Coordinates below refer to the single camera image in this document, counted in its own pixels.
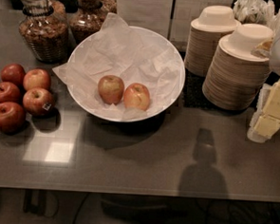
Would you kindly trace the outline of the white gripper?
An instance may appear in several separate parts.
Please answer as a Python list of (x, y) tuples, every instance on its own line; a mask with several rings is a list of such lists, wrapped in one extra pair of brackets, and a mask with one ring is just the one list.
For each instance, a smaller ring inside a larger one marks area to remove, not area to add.
[[(271, 44), (270, 69), (280, 76), (280, 29)], [(256, 102), (247, 138), (264, 143), (280, 129), (280, 81), (273, 85), (263, 84)]]

